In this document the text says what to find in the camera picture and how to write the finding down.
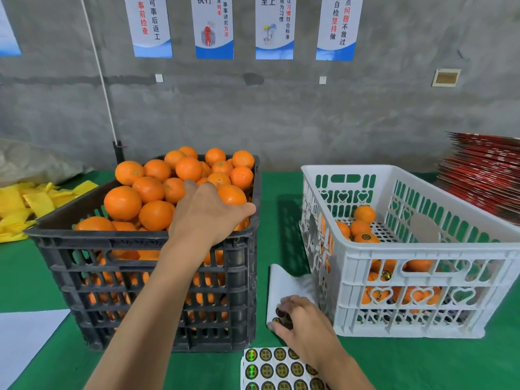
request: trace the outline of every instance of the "wall banner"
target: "wall banner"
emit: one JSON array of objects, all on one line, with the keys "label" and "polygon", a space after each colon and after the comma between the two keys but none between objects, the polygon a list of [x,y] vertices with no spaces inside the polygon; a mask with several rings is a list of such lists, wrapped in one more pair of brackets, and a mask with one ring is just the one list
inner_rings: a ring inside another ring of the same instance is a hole
[{"label": "wall banner", "polygon": [[21,55],[22,52],[16,42],[15,33],[12,32],[4,5],[0,0],[0,57]]},{"label": "wall banner", "polygon": [[229,59],[233,49],[231,0],[191,0],[195,53],[198,59]]},{"label": "wall banner", "polygon": [[171,59],[166,0],[125,0],[135,57]]},{"label": "wall banner", "polygon": [[292,60],[296,0],[255,0],[257,60]]},{"label": "wall banner", "polygon": [[352,61],[363,0],[322,0],[316,60]]}]

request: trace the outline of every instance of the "white pipe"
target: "white pipe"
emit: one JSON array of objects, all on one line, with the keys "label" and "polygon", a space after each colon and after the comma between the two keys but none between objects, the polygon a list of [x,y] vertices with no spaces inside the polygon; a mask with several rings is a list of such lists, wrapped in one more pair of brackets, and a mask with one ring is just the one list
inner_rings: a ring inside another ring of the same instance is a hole
[{"label": "white pipe", "polygon": [[108,102],[107,88],[105,87],[105,80],[103,79],[103,71],[101,70],[101,64],[99,63],[99,56],[96,50],[96,43],[94,42],[94,36],[92,35],[92,29],[90,28],[90,21],[88,19],[87,8],[85,7],[85,0],[81,0],[81,6],[83,7],[83,13],[87,20],[88,34],[90,35],[90,41],[92,42],[92,49],[94,49],[94,57],[96,58],[96,64],[98,66],[99,78],[101,79],[101,86],[103,87],[103,94],[105,95],[105,101],[107,103],[108,119],[110,119],[110,127],[112,128],[112,135],[114,136],[114,142],[117,143],[118,137],[115,134],[114,120],[112,119],[112,111],[110,110],[110,103]]}]

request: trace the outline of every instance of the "black plastic crate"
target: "black plastic crate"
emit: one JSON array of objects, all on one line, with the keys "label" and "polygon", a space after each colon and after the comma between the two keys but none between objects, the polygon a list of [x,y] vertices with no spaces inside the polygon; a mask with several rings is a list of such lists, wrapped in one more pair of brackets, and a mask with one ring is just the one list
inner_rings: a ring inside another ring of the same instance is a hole
[{"label": "black plastic crate", "polygon": [[[203,264],[196,273],[200,285],[192,281],[189,288],[174,352],[230,352],[247,348],[255,339],[256,233],[262,180],[259,159],[254,158],[252,201],[256,213],[246,229],[234,231],[212,247],[211,263]],[[103,199],[117,186],[116,180],[104,184],[37,219],[25,231],[40,249],[83,338],[94,350],[108,346],[157,263],[120,260],[113,251],[160,249],[168,239],[167,231],[73,231],[75,224],[89,216],[109,217]],[[100,254],[106,259],[104,264],[98,260]],[[222,257],[223,265],[218,265]],[[212,285],[205,285],[206,277]]]}]

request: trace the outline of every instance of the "crate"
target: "crate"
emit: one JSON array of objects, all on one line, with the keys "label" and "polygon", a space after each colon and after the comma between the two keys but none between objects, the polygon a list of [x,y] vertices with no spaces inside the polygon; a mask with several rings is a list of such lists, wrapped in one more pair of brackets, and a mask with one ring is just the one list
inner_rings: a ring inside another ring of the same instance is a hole
[{"label": "crate", "polygon": [[[190,285],[191,298],[186,299],[179,320],[174,352],[231,352],[243,350],[254,341],[256,232],[262,186],[259,159],[254,158],[252,201],[256,213],[247,229],[234,231],[212,247],[211,264],[199,268],[197,283],[203,286]],[[204,160],[204,156],[199,155],[199,159]],[[108,217],[103,199],[117,186],[120,183],[116,180],[100,186],[43,216],[26,230],[40,249],[83,338],[95,350],[108,346],[157,263],[116,256],[122,251],[160,249],[168,239],[167,231],[72,230],[86,217]],[[106,258],[104,265],[97,259],[100,253]],[[206,285],[206,276],[212,279],[212,286]]]},{"label": "crate", "polygon": [[[484,336],[520,273],[520,228],[398,167],[311,165],[302,171],[300,230],[320,307],[336,334]],[[350,224],[359,205],[375,209],[371,228],[381,243],[342,236],[335,221]],[[432,266],[406,271],[412,259]],[[373,260],[381,262],[371,281]]]}]

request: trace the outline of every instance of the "hand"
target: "hand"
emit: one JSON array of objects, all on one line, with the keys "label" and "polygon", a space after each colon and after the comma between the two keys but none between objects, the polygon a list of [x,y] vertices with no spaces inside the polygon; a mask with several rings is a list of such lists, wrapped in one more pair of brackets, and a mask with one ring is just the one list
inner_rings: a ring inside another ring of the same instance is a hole
[{"label": "hand", "polygon": [[204,249],[204,255],[213,245],[222,242],[247,216],[256,212],[253,203],[227,205],[212,183],[198,186],[188,179],[184,182],[186,195],[177,204],[172,224],[168,229],[172,244],[189,240],[194,248]]},{"label": "hand", "polygon": [[293,329],[289,330],[276,322],[270,322],[268,328],[318,372],[322,372],[331,359],[348,356],[330,321],[308,298],[297,295],[285,297],[279,309],[291,315]]}]

